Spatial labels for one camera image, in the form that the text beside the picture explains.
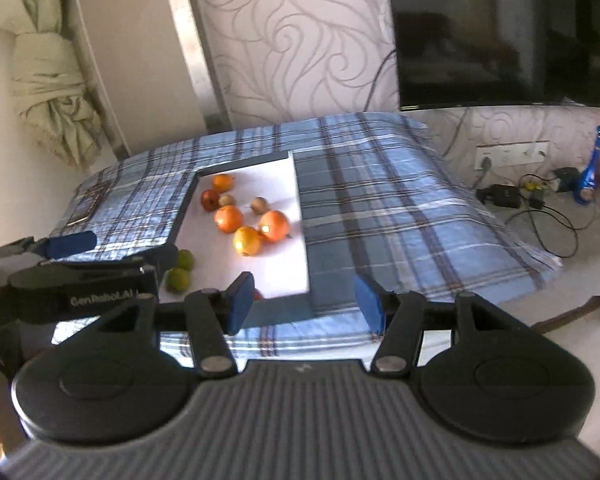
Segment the brown kiwi fruit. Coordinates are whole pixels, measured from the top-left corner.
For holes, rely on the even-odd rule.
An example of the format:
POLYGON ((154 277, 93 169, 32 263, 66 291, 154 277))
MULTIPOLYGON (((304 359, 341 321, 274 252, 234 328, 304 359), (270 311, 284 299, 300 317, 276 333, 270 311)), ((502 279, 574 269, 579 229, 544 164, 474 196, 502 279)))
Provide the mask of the brown kiwi fruit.
POLYGON ((234 196, 232 196, 230 194, 223 194, 223 195, 219 196, 219 207, 223 208, 223 207, 235 206, 235 205, 236 205, 236 201, 234 199, 234 196))
POLYGON ((253 214, 263 216, 269 211, 269 203, 264 197, 257 196, 251 200, 250 208, 253 214))

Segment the grey white tray box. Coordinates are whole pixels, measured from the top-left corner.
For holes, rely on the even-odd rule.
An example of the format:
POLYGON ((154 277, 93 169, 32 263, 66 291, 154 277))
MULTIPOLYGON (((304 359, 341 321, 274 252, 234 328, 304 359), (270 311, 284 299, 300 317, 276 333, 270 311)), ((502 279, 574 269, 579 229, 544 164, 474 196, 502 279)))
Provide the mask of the grey white tray box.
POLYGON ((169 242, 193 268, 166 278, 164 302, 218 292, 249 273, 249 326, 309 318, 311 285, 297 164, 289 151, 197 170, 169 242))

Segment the green tied curtain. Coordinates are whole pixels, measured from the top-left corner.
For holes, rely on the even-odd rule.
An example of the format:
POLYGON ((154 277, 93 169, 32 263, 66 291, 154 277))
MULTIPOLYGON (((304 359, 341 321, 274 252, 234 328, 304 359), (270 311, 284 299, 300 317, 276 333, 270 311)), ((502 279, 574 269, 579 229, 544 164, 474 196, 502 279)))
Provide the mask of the green tied curtain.
POLYGON ((66 36, 63 0, 0 0, 0 29, 14 37, 11 95, 25 130, 68 166, 90 167, 102 123, 66 36))

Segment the blue glass bottle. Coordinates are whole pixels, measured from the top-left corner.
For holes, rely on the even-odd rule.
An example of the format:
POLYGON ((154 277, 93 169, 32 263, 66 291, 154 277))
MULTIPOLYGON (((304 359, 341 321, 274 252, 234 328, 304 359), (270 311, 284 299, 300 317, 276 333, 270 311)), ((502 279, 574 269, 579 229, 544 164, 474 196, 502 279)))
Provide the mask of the blue glass bottle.
POLYGON ((578 177, 573 191, 574 200, 581 205, 591 203, 595 198, 597 168, 600 163, 600 125, 596 128, 596 138, 591 158, 578 177))

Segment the blue plaid tablecloth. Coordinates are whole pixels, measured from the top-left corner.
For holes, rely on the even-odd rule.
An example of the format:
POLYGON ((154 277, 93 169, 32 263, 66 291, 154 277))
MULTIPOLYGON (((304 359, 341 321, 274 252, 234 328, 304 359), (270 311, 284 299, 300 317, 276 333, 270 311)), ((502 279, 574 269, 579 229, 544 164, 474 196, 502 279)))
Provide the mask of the blue plaid tablecloth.
POLYGON ((396 113, 321 116, 202 136, 118 162, 82 182, 106 193, 85 228, 92 260, 160 245, 197 171, 291 152, 297 168, 309 292, 264 304, 263 321, 228 340, 241 359, 291 358, 373 344, 353 280, 437 301, 471 290, 502 304, 542 289, 560 261, 524 243, 452 174, 421 122, 396 113))

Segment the green lime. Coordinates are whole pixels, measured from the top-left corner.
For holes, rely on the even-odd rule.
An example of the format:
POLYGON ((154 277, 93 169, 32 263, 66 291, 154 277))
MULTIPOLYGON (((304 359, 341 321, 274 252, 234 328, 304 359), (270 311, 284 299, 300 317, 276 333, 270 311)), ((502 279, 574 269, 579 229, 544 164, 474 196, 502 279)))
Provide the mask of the green lime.
POLYGON ((166 274, 166 288, 171 292, 187 292, 191 284, 190 272, 186 269, 173 268, 166 274))
POLYGON ((187 272, 193 270, 193 267, 195 266, 195 257, 193 257, 193 253, 188 249, 179 249, 176 266, 178 269, 185 270, 187 272))

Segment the black wall television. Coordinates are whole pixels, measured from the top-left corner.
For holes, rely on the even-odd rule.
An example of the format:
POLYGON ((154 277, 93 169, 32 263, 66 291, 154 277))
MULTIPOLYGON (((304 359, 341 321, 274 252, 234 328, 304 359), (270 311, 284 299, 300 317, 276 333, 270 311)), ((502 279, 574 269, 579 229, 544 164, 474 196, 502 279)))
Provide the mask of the black wall television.
POLYGON ((390 0, 410 108, 600 107, 600 0, 390 0))

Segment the large orange with stem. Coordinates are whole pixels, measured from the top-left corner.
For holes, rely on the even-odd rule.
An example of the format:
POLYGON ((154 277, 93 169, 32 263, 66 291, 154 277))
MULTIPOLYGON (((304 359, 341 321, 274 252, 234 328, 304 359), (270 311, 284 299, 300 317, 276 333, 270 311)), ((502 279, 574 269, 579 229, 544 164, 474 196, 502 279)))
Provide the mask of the large orange with stem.
POLYGON ((260 236, 268 243, 278 243, 290 234, 290 221, 279 210, 265 212, 257 225, 260 236))

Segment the orange tangerine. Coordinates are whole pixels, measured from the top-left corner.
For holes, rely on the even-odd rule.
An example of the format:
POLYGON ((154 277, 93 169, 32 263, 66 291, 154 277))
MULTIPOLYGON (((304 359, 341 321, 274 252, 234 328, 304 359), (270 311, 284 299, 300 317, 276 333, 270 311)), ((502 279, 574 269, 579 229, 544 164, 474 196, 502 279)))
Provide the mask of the orange tangerine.
POLYGON ((216 193, 228 193, 235 185, 235 178, 232 174, 215 174, 212 178, 212 188, 216 193))

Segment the black power adapter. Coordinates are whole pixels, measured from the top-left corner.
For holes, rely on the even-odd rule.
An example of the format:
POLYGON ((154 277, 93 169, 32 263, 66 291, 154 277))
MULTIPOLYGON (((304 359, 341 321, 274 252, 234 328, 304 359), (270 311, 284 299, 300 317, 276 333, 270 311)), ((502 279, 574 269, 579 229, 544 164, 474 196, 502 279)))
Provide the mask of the black power adapter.
POLYGON ((481 204, 490 202, 496 207, 512 209, 521 207, 520 190, 513 185, 492 184, 486 188, 478 188, 476 197, 481 204))

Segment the red apple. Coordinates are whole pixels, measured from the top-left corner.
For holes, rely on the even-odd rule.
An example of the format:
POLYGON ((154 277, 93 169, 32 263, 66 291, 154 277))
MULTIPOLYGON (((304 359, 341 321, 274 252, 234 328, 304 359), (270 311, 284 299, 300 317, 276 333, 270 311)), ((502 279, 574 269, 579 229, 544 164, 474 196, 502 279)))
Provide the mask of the red apple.
POLYGON ((213 188, 203 191, 200 195, 200 205, 206 212, 213 212, 219 209, 221 206, 219 203, 220 200, 221 194, 213 190, 213 188))

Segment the white wall socket strip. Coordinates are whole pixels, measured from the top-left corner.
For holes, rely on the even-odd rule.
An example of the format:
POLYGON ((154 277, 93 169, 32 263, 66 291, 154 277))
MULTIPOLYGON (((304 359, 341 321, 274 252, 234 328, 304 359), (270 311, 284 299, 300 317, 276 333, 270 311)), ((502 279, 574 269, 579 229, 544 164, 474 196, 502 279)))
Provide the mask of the white wall socket strip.
POLYGON ((492 168, 540 164, 550 151, 550 142, 520 142, 482 145, 476 149, 475 170, 482 167, 483 159, 491 161, 492 168))

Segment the black smartphone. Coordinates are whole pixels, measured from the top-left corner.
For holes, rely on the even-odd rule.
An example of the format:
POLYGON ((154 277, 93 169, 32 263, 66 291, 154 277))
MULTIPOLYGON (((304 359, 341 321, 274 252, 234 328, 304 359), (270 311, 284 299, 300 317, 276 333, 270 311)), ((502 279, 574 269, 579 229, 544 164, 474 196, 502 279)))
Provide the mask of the black smartphone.
POLYGON ((88 190, 77 203, 77 206, 73 210, 70 218, 68 218, 66 226, 76 226, 76 224, 83 223, 88 220, 98 208, 103 195, 106 194, 106 191, 108 191, 108 185, 106 184, 97 184, 91 188, 88 188, 88 190))

